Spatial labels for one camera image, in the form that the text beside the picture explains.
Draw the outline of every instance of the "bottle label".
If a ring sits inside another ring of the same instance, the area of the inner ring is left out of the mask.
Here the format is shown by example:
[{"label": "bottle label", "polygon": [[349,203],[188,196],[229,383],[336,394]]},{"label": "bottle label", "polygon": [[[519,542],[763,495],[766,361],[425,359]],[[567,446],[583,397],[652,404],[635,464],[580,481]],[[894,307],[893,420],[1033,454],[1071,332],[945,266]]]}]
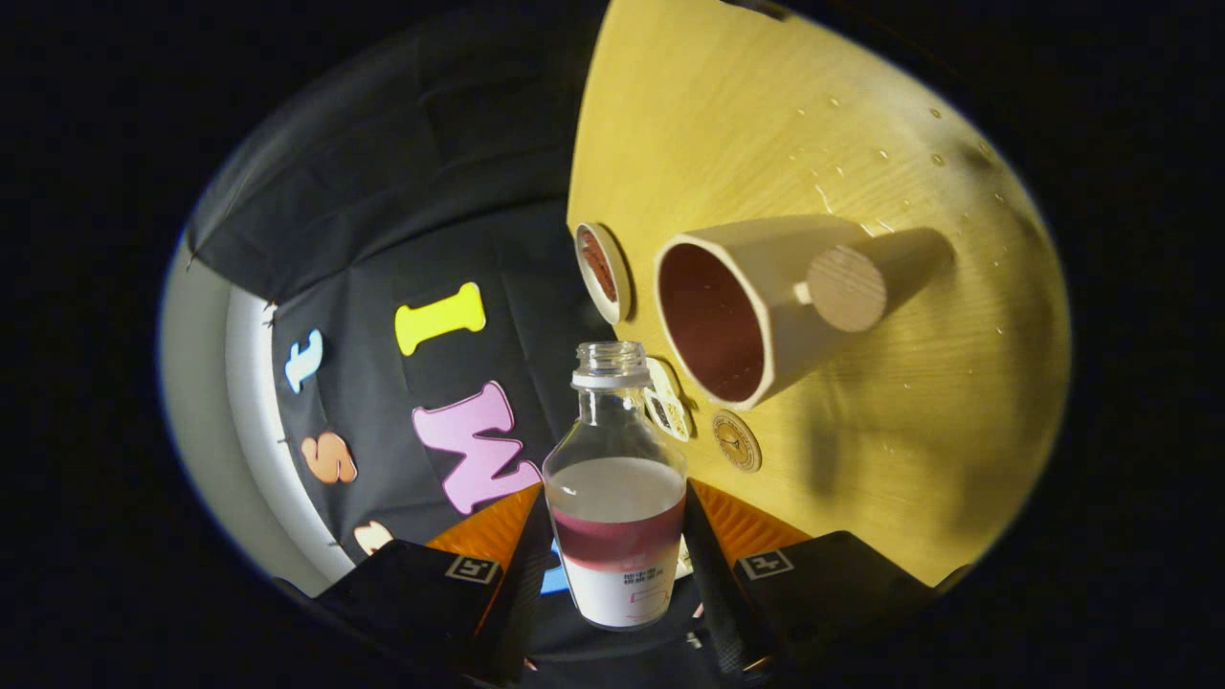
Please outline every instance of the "bottle label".
[{"label": "bottle label", "polygon": [[637,626],[668,611],[685,497],[643,520],[598,522],[554,509],[557,546],[578,612],[604,626]]}]

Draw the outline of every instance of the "yellow wooden surface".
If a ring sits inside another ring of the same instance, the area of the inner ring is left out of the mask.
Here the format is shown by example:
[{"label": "yellow wooden surface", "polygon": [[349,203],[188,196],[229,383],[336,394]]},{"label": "yellow wooden surface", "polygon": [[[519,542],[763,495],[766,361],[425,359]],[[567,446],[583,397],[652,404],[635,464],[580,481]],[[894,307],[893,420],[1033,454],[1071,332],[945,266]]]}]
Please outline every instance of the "yellow wooden surface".
[{"label": "yellow wooden surface", "polygon": [[[816,536],[845,528],[935,584],[1022,508],[1055,439],[1071,335],[1042,218],[953,107],[800,17],[713,0],[614,0],[579,119],[568,223],[620,242],[635,308],[617,327],[674,363],[697,436],[690,473]],[[654,295],[670,235],[832,213],[872,234],[932,227],[953,265],[802,383],[741,413],[746,474],[710,439],[717,408],[675,365]]]}]

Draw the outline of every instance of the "pink letter w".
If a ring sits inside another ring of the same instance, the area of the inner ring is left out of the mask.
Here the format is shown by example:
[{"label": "pink letter w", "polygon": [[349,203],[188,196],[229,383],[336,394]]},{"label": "pink letter w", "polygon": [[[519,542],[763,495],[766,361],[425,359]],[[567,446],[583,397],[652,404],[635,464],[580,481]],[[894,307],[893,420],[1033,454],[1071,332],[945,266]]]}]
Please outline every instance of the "pink letter w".
[{"label": "pink letter w", "polygon": [[510,495],[540,481],[540,472],[528,461],[519,462],[513,473],[494,478],[523,447],[518,440],[477,435],[489,429],[506,433],[514,428],[506,392],[495,381],[450,407],[413,409],[413,428],[426,447],[463,455],[442,482],[442,490],[466,515],[481,500]]}]

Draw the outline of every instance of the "water droplet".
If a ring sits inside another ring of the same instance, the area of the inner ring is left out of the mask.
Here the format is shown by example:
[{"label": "water droplet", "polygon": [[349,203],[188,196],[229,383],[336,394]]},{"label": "water droplet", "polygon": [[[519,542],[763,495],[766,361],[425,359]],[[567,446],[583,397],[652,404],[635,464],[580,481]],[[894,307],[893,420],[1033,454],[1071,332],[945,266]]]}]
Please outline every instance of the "water droplet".
[{"label": "water droplet", "polygon": [[826,205],[826,212],[832,215],[834,212],[834,210],[829,205],[829,197],[826,196],[826,190],[821,189],[820,184],[813,184],[812,186],[815,186],[817,189],[817,194],[821,195],[821,202]]}]

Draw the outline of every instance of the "glass bottle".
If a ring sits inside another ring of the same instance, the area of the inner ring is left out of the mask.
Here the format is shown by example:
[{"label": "glass bottle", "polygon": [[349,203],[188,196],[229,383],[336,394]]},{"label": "glass bottle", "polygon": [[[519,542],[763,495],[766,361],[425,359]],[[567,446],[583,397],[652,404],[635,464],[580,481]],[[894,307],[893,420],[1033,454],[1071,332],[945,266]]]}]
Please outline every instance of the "glass bottle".
[{"label": "glass bottle", "polygon": [[578,347],[578,421],[545,457],[545,498],[570,593],[583,618],[628,631],[671,601],[685,508],[685,457],[643,412],[639,342]]}]

